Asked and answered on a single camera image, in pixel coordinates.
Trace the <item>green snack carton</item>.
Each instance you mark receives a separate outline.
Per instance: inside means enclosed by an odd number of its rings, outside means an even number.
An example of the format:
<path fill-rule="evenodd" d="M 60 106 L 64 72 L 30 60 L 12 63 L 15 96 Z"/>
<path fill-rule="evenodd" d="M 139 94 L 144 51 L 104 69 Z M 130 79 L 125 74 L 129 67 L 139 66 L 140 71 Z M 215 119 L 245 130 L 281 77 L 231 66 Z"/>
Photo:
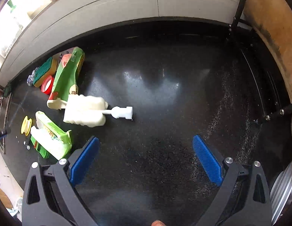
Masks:
<path fill-rule="evenodd" d="M 31 135 L 57 160 L 65 158 L 72 148 L 72 131 L 64 132 L 42 111 L 35 117 L 37 127 L 31 127 Z"/>

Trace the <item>red jar lid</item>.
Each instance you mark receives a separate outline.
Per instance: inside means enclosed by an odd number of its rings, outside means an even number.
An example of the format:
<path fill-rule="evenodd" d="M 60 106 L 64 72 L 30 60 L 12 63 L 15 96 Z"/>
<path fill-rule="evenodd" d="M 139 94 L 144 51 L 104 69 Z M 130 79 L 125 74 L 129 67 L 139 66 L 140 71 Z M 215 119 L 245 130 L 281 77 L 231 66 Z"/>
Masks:
<path fill-rule="evenodd" d="M 41 92 L 47 95 L 50 95 L 53 87 L 54 77 L 47 76 L 41 85 Z"/>

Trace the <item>green yellow sponge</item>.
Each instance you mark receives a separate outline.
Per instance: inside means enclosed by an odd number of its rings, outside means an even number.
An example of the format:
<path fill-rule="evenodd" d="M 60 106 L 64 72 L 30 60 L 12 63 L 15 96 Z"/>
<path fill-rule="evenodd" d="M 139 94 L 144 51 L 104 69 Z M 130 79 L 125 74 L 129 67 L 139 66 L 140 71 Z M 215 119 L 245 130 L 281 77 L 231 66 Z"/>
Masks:
<path fill-rule="evenodd" d="M 55 74 L 58 62 L 55 58 L 50 57 L 44 62 L 36 71 L 33 80 L 33 85 L 39 88 L 43 81 L 48 77 Z"/>

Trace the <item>green white juice carton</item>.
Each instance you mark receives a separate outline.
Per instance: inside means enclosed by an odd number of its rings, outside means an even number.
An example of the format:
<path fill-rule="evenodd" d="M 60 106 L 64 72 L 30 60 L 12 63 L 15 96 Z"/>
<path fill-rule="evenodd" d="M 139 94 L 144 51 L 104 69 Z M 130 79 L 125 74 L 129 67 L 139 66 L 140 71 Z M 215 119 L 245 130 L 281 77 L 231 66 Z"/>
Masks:
<path fill-rule="evenodd" d="M 70 94 L 78 94 L 77 79 L 81 71 L 85 53 L 79 47 L 74 47 L 72 53 L 62 56 L 53 82 L 47 106 L 50 109 L 65 109 Z"/>

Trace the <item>silver pill blister pack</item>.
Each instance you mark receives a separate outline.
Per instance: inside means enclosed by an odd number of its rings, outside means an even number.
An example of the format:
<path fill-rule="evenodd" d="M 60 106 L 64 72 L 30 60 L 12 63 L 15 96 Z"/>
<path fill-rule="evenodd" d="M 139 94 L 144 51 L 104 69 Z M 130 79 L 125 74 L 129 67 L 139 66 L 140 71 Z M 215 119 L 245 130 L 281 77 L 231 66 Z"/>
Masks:
<path fill-rule="evenodd" d="M 39 67 L 36 67 L 32 73 L 28 76 L 27 80 L 26 80 L 26 83 L 28 86 L 32 86 L 33 85 L 33 82 L 34 82 L 34 79 L 35 79 L 35 76 L 36 76 L 36 73 L 37 73 L 37 70 L 39 69 Z"/>

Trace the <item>yellow small lid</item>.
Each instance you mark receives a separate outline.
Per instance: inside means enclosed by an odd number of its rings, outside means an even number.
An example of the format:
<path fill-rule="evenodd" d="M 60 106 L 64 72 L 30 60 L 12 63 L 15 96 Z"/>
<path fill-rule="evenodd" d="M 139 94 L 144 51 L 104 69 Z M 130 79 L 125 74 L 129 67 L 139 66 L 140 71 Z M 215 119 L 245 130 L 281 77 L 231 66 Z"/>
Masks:
<path fill-rule="evenodd" d="M 25 116 L 21 125 L 21 134 L 28 136 L 30 134 L 30 129 L 32 127 L 32 119 Z"/>

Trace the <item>ribbed silver metal can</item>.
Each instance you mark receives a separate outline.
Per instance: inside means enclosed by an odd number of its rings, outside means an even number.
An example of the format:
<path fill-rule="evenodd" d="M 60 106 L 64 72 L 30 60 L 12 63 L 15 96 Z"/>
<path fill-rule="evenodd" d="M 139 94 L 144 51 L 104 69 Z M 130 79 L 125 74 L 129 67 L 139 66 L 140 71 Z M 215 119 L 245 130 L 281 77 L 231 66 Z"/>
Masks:
<path fill-rule="evenodd" d="M 292 203 L 292 161 L 276 178 L 271 192 L 272 225 L 279 220 Z"/>

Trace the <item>dark green cloth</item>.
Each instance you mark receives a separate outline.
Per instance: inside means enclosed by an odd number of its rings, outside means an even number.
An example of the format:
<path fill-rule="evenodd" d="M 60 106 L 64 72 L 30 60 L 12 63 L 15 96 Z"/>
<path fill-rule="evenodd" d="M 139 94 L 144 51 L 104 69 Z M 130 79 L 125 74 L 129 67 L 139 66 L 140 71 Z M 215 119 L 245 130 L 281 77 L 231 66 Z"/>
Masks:
<path fill-rule="evenodd" d="M 11 91 L 12 91 L 12 83 L 11 81 L 9 81 L 3 89 L 3 97 L 4 98 L 8 97 Z"/>

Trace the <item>black metal rack frame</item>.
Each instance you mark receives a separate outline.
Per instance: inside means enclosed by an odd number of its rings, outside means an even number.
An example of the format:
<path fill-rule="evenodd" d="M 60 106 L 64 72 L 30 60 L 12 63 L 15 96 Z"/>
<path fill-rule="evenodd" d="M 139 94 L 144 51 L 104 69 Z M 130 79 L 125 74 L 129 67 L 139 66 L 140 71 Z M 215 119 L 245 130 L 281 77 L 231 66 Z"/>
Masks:
<path fill-rule="evenodd" d="M 262 110 L 255 123 L 292 117 L 292 0 L 239 0 L 228 39 L 257 88 Z"/>

